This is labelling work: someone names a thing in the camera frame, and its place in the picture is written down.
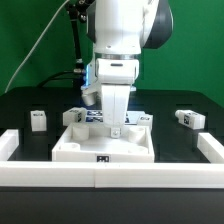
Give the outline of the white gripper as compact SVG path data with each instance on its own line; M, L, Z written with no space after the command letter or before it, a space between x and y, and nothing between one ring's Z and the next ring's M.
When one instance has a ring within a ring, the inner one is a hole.
M96 60L96 73L100 83L104 123L112 127L110 136L118 139L126 119L131 86L139 75L139 61Z

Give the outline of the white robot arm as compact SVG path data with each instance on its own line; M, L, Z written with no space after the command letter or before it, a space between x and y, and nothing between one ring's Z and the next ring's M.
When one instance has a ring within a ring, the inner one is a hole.
M113 138L121 135L125 124L141 50L160 48L172 30L168 0L95 0L87 9L93 58L82 97L88 106L101 100L103 122Z

